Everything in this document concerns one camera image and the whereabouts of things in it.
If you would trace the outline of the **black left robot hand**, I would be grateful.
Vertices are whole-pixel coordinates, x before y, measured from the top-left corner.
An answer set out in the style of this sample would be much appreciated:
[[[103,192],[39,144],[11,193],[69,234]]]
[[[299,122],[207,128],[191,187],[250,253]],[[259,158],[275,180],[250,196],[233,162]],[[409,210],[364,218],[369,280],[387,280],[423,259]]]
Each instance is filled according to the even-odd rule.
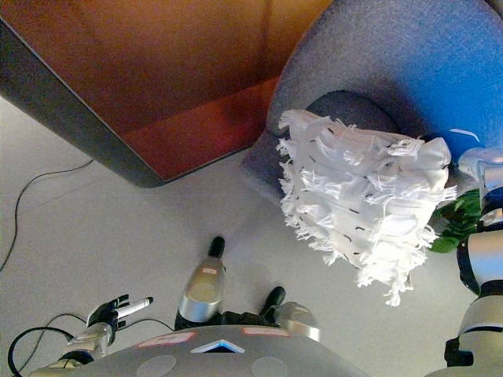
[[[116,331],[125,324],[125,318],[141,311],[154,302],[152,296],[131,302],[129,295],[122,295],[118,298],[99,305],[87,317],[86,326],[89,328],[95,324],[103,323]]]

